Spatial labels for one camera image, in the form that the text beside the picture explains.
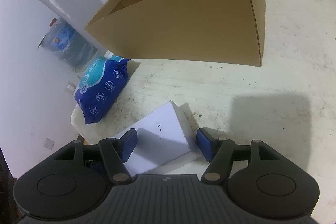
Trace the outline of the white carton box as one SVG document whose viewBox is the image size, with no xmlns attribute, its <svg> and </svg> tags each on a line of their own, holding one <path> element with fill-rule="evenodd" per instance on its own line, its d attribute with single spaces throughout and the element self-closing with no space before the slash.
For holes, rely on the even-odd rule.
<svg viewBox="0 0 336 224">
<path fill-rule="evenodd" d="M 138 142 L 125 163 L 132 176 L 165 174 L 201 157 L 183 110 L 170 101 L 115 135 L 137 130 Z"/>
</svg>

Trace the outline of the blue wet wipes pack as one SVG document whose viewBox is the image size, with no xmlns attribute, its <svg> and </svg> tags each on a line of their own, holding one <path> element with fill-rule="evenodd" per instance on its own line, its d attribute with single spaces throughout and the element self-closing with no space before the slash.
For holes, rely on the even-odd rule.
<svg viewBox="0 0 336 224">
<path fill-rule="evenodd" d="M 86 69 L 74 93 L 85 124 L 100 122 L 112 107 L 128 81 L 128 61 L 120 56 L 99 56 Z"/>
</svg>

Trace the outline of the blue water jug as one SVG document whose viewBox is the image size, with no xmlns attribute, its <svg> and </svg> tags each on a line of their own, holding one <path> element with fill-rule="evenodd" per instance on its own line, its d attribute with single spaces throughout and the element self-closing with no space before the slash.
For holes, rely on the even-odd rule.
<svg viewBox="0 0 336 224">
<path fill-rule="evenodd" d="M 53 52 L 74 71 L 82 70 L 97 54 L 97 48 L 61 17 L 52 20 L 39 46 Z"/>
</svg>

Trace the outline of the brown cardboard box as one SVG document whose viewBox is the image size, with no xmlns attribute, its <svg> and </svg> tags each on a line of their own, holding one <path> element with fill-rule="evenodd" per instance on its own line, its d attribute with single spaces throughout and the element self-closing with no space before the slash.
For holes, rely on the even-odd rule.
<svg viewBox="0 0 336 224">
<path fill-rule="evenodd" d="M 132 59 L 262 64 L 265 0 L 109 0 L 86 31 Z"/>
</svg>

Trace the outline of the white wall plug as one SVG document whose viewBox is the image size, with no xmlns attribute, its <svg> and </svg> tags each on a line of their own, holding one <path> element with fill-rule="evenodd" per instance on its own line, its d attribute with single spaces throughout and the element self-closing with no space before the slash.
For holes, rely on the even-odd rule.
<svg viewBox="0 0 336 224">
<path fill-rule="evenodd" d="M 76 90 L 76 85 L 72 82 L 68 82 L 66 85 L 65 91 L 73 95 L 75 90 Z"/>
</svg>

